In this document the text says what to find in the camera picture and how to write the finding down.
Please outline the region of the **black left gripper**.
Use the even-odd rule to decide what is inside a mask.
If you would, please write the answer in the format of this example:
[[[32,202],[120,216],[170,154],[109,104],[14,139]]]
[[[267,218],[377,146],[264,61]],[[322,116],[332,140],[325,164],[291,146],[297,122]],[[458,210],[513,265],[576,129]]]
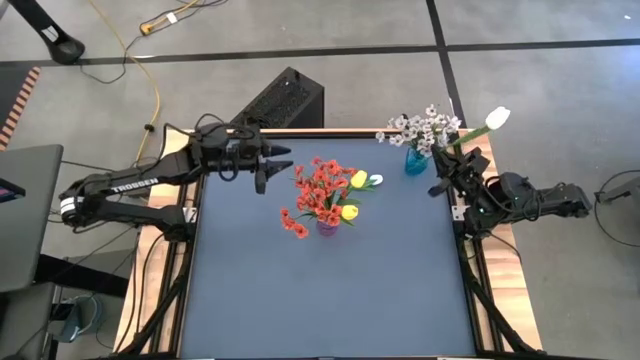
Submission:
[[[191,156],[203,173],[217,173],[224,182],[234,181],[242,171],[254,174],[257,194],[266,192],[267,176],[293,165],[292,161],[262,161],[291,149],[268,144],[257,125],[212,124],[197,128],[191,137]]]

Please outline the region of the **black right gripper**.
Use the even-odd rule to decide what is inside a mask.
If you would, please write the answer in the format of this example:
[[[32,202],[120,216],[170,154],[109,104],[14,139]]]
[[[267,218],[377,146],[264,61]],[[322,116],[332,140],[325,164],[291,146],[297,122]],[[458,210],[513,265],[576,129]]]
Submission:
[[[446,147],[431,146],[432,158],[436,165],[437,177],[440,182],[432,186],[428,194],[436,197],[452,187],[464,198],[474,200],[482,196],[494,195],[494,190],[484,180],[483,173],[490,161],[482,155],[482,150],[475,147],[459,154],[449,153]]]

